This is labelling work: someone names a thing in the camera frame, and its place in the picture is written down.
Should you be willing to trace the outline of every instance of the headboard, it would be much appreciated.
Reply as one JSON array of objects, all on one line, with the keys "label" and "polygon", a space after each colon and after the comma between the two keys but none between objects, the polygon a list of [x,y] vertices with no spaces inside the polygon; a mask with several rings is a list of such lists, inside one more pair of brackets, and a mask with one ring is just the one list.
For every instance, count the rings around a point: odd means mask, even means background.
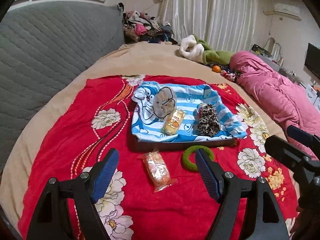
[{"label": "headboard", "polygon": [[7,12],[0,23],[0,171],[30,119],[122,44],[118,6],[48,1]]}]

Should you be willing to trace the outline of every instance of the fuzzy green ring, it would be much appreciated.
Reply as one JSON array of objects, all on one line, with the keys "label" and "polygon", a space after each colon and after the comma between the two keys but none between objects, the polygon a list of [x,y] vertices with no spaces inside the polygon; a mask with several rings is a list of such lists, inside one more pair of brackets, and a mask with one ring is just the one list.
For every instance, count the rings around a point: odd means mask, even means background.
[{"label": "fuzzy green ring", "polygon": [[214,160],[214,154],[213,154],[213,151],[211,149],[209,149],[208,147],[205,147],[205,146],[201,146],[201,145],[193,145],[193,146],[189,147],[188,149],[186,149],[184,151],[184,153],[182,154],[182,156],[181,156],[182,166],[186,170],[193,171],[193,172],[197,172],[198,171],[198,168],[197,168],[196,164],[192,163],[189,160],[189,156],[190,156],[191,153],[194,153],[196,150],[201,149],[201,148],[205,150],[205,152],[207,153],[207,155],[209,156],[209,158],[212,161]]}]

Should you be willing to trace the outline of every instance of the orange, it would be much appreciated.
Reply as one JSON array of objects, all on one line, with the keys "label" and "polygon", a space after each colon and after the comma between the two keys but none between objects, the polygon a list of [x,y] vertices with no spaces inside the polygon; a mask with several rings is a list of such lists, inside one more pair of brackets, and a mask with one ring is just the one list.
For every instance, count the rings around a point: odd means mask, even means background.
[{"label": "orange", "polygon": [[221,68],[218,65],[213,66],[212,71],[215,73],[220,73]]}]

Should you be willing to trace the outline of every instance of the white curtain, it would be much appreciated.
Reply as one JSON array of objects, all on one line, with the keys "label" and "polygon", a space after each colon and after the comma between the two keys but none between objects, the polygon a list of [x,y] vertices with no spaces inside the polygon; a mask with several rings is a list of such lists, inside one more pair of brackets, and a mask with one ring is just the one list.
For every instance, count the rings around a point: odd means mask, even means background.
[{"label": "white curtain", "polygon": [[163,0],[160,21],[180,42],[196,34],[215,50],[249,50],[258,0]]}]

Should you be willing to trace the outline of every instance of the green garment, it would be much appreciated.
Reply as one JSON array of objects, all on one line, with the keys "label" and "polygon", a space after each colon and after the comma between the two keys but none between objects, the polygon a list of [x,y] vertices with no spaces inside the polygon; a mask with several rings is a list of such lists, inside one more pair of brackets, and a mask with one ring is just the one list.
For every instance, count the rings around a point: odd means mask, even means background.
[{"label": "green garment", "polygon": [[234,55],[230,51],[215,51],[210,48],[210,46],[203,40],[199,40],[196,35],[195,37],[197,44],[200,43],[204,47],[204,52],[202,55],[202,61],[204,64],[209,64],[210,62],[217,62],[221,65],[229,65],[231,57]]}]

